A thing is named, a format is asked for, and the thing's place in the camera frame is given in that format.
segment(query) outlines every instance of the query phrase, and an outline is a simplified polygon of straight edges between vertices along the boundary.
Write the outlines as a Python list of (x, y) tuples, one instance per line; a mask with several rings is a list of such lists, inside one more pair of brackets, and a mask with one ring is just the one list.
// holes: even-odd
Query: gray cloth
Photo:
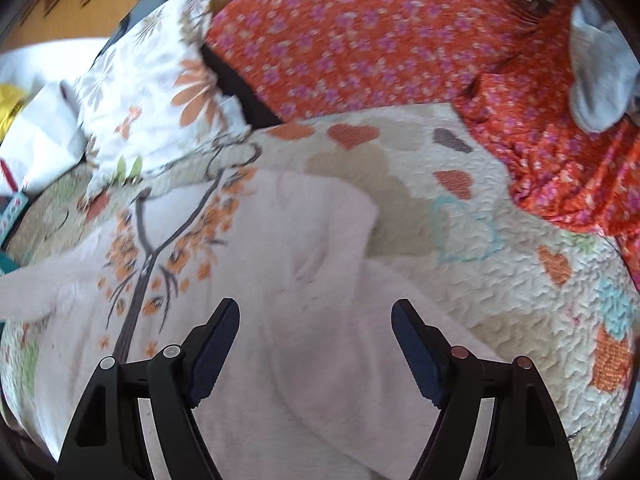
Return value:
[(640, 64), (598, 0), (580, 0), (575, 7), (571, 54), (575, 83), (569, 103), (578, 127), (600, 133), (626, 112), (640, 123)]

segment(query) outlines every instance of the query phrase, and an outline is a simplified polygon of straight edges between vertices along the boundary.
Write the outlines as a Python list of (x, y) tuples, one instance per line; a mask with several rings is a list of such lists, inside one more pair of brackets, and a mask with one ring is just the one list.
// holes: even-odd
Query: quilted bedspread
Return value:
[[(257, 131), (153, 179), (112, 187), (84, 212), (76, 203), (90, 172), (78, 166), (31, 207), (9, 254), (23, 265), (40, 261), (75, 246), (140, 190), (160, 195), (233, 164), (334, 176), (368, 193), (380, 210), (368, 256), (415, 283), (505, 360), (529, 355), (580, 477), (596, 478), (626, 396), (638, 294), (611, 240), (572, 234), (513, 205), (505, 167), (450, 105), (377, 108)], [(5, 390), (25, 406), (43, 330), (9, 323), (0, 344)]]

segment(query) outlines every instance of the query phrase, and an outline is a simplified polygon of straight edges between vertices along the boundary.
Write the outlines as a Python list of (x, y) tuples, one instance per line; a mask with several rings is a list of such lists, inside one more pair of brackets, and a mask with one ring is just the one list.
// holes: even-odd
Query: bed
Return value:
[[(474, 108), (478, 95), (461, 95), (480, 72), (526, 49), (523, 41), (530, 41), (538, 20), (515, 13), (520, 28), (509, 38), (501, 29), (509, 23), (495, 24), (492, 34), (502, 36), (503, 46), (491, 49), (478, 72), (457, 70), (459, 79), (448, 86), (441, 80), (442, 86), (433, 88), (437, 95), (451, 89), (442, 100), (458, 96), (453, 106), (412, 104), (420, 99), (412, 97), (409, 85), (379, 102), (373, 94), (362, 94), (361, 102), (350, 103), (340, 91), (328, 100), (326, 92), (319, 96), (315, 90), (301, 91), (300, 100), (292, 102), (282, 96), (312, 75), (291, 77), (289, 86), (271, 92), (264, 78), (269, 81), (275, 63), (249, 73), (251, 65), (239, 59), (252, 53), (240, 54), (237, 45), (224, 43), (225, 27), (248, 16), (248, 1), (239, 0), (217, 18), (209, 45), (287, 122), (212, 153), (191, 155), (136, 186), (112, 187), (86, 211), (77, 208), (90, 179), (89, 168), (81, 164), (29, 209), (8, 253), (23, 266), (36, 264), (78, 245), (143, 189), (161, 196), (210, 180), (218, 168), (251, 164), (338, 177), (365, 191), (379, 208), (368, 257), (394, 268), (501, 358), (526, 354), (534, 359), (556, 403), (580, 478), (597, 478), (623, 413), (632, 370), (639, 298), (614, 239), (627, 232), (570, 232), (539, 218), (544, 217), (539, 210), (531, 211), (534, 216), (522, 204), (514, 205), (513, 168), (505, 166), (504, 157), (494, 157), (500, 153), (481, 134), (498, 148), (503, 142), (482, 130), (486, 121)], [(379, 48), (389, 46), (379, 43)], [(370, 76), (369, 86), (375, 78)], [(393, 95), (400, 105), (350, 111), (394, 104)], [(291, 106), (300, 102), (307, 108)], [(304, 120), (309, 115), (324, 116)], [(9, 323), (0, 343), (3, 381), (10, 378), (9, 394), (25, 405), (33, 403), (30, 367), (45, 330), (44, 323)]]

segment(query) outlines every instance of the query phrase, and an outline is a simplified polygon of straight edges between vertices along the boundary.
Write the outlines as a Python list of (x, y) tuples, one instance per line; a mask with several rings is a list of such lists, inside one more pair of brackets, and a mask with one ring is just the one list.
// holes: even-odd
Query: yellow cloth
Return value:
[(24, 107), (25, 97), (26, 92), (17, 86), (0, 84), (0, 142)]

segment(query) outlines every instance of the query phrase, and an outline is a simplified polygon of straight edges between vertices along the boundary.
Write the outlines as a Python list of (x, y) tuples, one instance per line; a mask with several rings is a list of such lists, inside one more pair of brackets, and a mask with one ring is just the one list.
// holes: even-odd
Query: black fabric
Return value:
[(256, 97), (254, 91), (238, 72), (222, 61), (208, 46), (203, 45), (200, 53), (205, 65), (218, 74), (218, 86), (222, 93), (235, 95), (240, 100), (244, 118), (248, 124), (254, 128), (268, 128), (282, 124), (282, 121)]

